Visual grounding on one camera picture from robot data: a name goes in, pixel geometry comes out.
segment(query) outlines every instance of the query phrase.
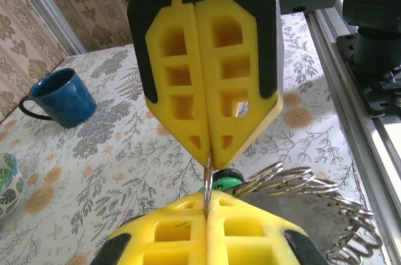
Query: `blue ceramic mug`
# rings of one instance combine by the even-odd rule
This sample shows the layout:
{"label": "blue ceramic mug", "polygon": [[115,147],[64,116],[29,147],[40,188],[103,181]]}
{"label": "blue ceramic mug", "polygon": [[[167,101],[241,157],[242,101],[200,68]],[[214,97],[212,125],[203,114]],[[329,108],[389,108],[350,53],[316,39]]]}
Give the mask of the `blue ceramic mug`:
{"label": "blue ceramic mug", "polygon": [[[30,112],[24,106],[35,101],[49,116]],[[62,127],[72,128],[86,121],[96,110],[96,102],[74,69],[67,68],[44,77],[29,95],[19,102],[19,109],[28,116],[52,120]]]}

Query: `bundle of key rings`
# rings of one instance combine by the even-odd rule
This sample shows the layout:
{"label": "bundle of key rings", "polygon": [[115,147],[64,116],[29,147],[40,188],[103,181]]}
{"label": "bundle of key rings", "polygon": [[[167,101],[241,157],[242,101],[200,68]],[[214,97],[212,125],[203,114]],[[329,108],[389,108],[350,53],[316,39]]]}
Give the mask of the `bundle of key rings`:
{"label": "bundle of key rings", "polygon": [[[212,167],[204,169],[204,210],[212,195]],[[225,193],[302,227],[331,264],[360,265],[382,240],[364,205],[342,197],[338,186],[315,177],[310,167],[285,170],[281,162],[266,167]]]}

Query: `patterned bowl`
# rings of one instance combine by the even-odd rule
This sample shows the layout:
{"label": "patterned bowl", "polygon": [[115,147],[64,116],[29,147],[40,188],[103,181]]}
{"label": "patterned bowl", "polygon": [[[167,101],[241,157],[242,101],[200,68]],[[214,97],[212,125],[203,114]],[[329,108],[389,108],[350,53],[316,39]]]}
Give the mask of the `patterned bowl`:
{"label": "patterned bowl", "polygon": [[21,201],[24,180],[17,168],[17,159],[0,153],[0,219],[10,215]]}

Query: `floral wallpaper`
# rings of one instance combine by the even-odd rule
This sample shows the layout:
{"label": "floral wallpaper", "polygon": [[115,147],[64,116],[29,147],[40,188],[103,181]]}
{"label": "floral wallpaper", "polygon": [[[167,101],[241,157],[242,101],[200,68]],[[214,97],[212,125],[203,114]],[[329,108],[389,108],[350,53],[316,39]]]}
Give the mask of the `floral wallpaper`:
{"label": "floral wallpaper", "polygon": [[[282,23],[283,111],[232,166],[245,178],[277,160],[310,166],[368,205],[305,18]],[[89,265],[125,220],[202,187],[202,167],[146,107],[136,64],[132,45],[64,60],[60,68],[74,68],[98,104],[76,128],[19,110],[0,125],[3,151],[17,157],[24,179],[21,203],[0,222],[0,264]],[[380,251],[363,260],[384,264]]]}
{"label": "floral wallpaper", "polygon": [[28,0],[0,0],[0,120],[65,57]]}
{"label": "floral wallpaper", "polygon": [[87,51],[132,42],[124,0],[54,0]]}

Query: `floral tablecloth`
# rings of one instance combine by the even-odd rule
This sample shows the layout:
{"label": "floral tablecloth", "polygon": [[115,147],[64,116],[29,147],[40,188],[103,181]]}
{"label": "floral tablecloth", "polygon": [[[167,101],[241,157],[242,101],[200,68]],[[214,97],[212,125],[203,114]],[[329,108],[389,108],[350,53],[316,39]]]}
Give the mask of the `floral tablecloth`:
{"label": "floral tablecloth", "polygon": [[[367,203],[303,15],[283,16],[283,31],[284,110],[233,166],[247,177],[277,160],[308,165]],[[136,63],[131,45],[64,60],[98,104],[77,128],[19,110],[0,125],[1,151],[24,177],[21,204],[0,222],[0,264],[89,264],[123,221],[202,186],[202,167],[147,109]],[[364,264],[384,262],[378,252]]]}

